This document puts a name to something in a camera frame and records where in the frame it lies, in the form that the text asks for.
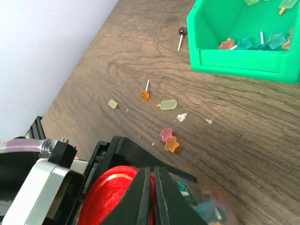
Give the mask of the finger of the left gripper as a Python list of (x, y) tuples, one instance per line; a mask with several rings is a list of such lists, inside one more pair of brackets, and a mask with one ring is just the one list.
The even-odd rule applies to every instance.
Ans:
[(163, 167), (174, 175), (194, 183), (197, 182), (195, 176), (159, 160), (129, 138), (114, 136), (110, 142), (110, 149), (114, 151), (114, 154), (128, 162), (129, 165), (135, 167)]

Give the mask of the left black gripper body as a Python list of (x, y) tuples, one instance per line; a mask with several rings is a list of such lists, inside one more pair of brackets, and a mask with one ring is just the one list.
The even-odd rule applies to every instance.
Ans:
[(83, 194), (88, 193), (100, 175), (117, 166), (116, 147), (117, 140), (111, 140), (110, 142), (99, 141), (97, 143), (84, 171), (85, 183), (82, 189)]

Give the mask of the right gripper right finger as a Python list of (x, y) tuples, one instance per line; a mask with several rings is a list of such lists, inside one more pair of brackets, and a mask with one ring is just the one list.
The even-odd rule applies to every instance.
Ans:
[(154, 167), (154, 180), (156, 225), (206, 224), (184, 199), (165, 168)]

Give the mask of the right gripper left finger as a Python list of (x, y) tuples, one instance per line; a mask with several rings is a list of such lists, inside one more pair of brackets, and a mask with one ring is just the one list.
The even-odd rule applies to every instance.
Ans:
[(149, 225), (151, 217), (150, 168), (139, 169), (117, 206), (103, 225)]

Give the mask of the red jar lid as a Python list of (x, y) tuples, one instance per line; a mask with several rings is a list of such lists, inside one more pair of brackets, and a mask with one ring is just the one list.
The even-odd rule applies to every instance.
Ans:
[(78, 224), (102, 225), (120, 203), (137, 173), (137, 168), (126, 165), (104, 172), (87, 193)]

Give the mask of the clear plastic jar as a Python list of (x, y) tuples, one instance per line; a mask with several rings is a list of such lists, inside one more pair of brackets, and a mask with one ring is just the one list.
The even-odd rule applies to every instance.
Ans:
[(238, 219), (226, 197), (208, 186), (174, 178), (178, 190), (192, 209), (209, 225), (237, 225)]

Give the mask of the green double candy bin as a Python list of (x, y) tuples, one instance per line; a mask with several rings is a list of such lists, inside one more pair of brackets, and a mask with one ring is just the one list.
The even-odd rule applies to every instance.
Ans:
[(198, 0), (187, 16), (187, 35), (196, 72), (300, 81), (297, 0)]

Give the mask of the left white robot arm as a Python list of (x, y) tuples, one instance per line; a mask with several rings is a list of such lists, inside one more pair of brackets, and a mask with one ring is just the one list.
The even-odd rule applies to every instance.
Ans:
[[(45, 139), (26, 139), (18, 137), (0, 144), (0, 199), (12, 201), (16, 197), (30, 170), (38, 159), (49, 159), (50, 162), (70, 167), (71, 160), (77, 153), (75, 147), (62, 141)], [(139, 168), (155, 166), (167, 169), (193, 183), (195, 176), (168, 165), (132, 140), (115, 136), (110, 142), (98, 142), (83, 174), (91, 177), (89, 186), (84, 191), (85, 210), (95, 210), (90, 217), (90, 223), (100, 223), (116, 207), (130, 181), (125, 178), (115, 178), (109, 181), (113, 174), (124, 174), (133, 178)]]

